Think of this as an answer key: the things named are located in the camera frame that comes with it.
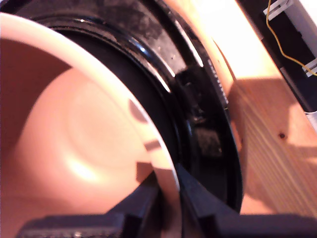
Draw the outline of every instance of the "black plastic part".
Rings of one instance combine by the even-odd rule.
[[[183,237],[205,238],[314,238],[317,220],[298,215],[239,215],[208,192],[181,165],[176,165],[181,186]]]
[[[177,13],[161,0],[9,2],[2,11],[58,31],[110,68],[147,110],[174,163],[240,211],[227,98],[206,50]]]
[[[276,66],[280,69],[282,75],[286,78],[286,82],[292,89],[297,100],[306,112],[314,112],[317,110],[317,77],[307,77],[302,67],[291,60],[285,58],[278,47],[276,39],[268,29],[265,22],[263,10],[267,8],[268,0],[237,0],[241,8],[249,15],[249,20],[256,26],[260,32],[262,43],[274,60]],[[299,60],[303,64],[308,64],[315,59],[314,54],[306,45],[301,33],[294,27],[291,20],[285,12],[280,13],[270,22],[270,26],[275,31],[281,43],[283,51]]]
[[[162,194],[154,173],[104,215],[49,216],[32,220],[17,238],[146,238],[162,226]]]

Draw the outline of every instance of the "white clip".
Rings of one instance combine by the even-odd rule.
[[[272,3],[269,7],[268,20],[271,21],[273,18],[278,16],[281,12],[285,11],[288,7],[293,5],[293,0],[277,0]]]
[[[312,72],[317,73],[317,58],[313,61],[309,62],[307,65],[305,65],[307,68],[309,68]],[[307,69],[302,67],[303,71],[306,73],[307,77],[312,76],[312,73],[308,72]]]

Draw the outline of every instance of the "wood grain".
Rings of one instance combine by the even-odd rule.
[[[241,212],[317,217],[317,134],[238,4],[166,3],[201,39],[229,98],[246,171]]]

